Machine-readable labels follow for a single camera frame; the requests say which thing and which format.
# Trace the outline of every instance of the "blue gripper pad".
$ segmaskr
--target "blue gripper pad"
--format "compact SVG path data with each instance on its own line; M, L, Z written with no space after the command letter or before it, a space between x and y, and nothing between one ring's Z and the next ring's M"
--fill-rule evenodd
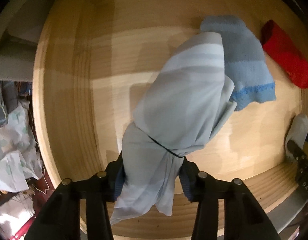
M183 165L179 170L179 179L182 185L184 195L189 201L194 201L194 189L196 187L197 175L199 169L194 162L189 162L186 157L184 157Z
M123 166L121 166L117 173L117 177L115 180L115 186L114 186L114 200L115 201L117 200L117 198L120 196L122 192L124 181L125 181L124 168Z
M189 177L187 176L186 172L182 168L180 169L178 176L179 176L180 183L182 185L185 197L187 197L189 201L192 201L193 195L191 192L191 183L190 183Z

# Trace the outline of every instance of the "white cable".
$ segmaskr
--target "white cable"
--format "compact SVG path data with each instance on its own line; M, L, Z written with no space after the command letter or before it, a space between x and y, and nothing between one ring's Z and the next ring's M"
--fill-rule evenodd
M40 192L42 192L44 195L46 195L46 192L48 191L48 190L50 190L50 186L48 185L48 183L47 183L47 181L46 181L46 179L45 179L45 168L44 168L44 166L43 166L43 178L44 178L44 180L45 180L45 183L46 183L46 185L47 185L47 188L44 190L45 192L43 192L43 191L41 191L41 190L39 190L37 187L35 187L33 184L32 184L32 186L36 189L36 190L38 190L38 191L40 191Z
M34 128L34 118L33 118L32 113L31 113L30 110L29 110L29 112L30 112L30 116L31 116L31 119L32 119L32 127L31 127L31 129L32 129L32 132L33 132L33 128ZM38 144L38 142L36 141L35 137L34 137L34 140L35 140L35 144L37 144L37 146L38 146L38 152L40 153L40 152L41 152L41 149L40 149L39 144Z

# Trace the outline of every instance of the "light blue cloth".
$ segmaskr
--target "light blue cloth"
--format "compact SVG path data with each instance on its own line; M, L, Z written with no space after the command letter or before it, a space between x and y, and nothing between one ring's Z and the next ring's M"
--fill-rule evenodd
M122 141L126 179L110 220L145 214L152 205L172 213L178 158L203 149L233 113L234 83L224 74L218 33L200 33L180 45L133 112Z
M235 85L230 98L237 102L235 111L251 102L276 100L275 82L265 63L262 45L241 19L233 15L207 16L201 31L222 36L225 75Z

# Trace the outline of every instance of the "blue sock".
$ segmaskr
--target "blue sock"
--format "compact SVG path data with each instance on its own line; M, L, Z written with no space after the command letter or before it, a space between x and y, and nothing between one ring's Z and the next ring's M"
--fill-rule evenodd
M207 16L201 31L222 36L225 75L235 85L230 98L237 102L235 111L251 102L276 100L275 82L265 63L262 45L241 19L233 15Z

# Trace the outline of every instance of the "white sock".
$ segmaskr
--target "white sock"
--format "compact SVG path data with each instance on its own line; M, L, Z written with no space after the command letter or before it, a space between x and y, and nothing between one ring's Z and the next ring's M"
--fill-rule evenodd
M308 132L308 117L306 114L300 113L294 117L292 126L286 136L285 153L288 161L295 161L293 154L287 149L287 142L293 140L299 148L303 149L304 142Z

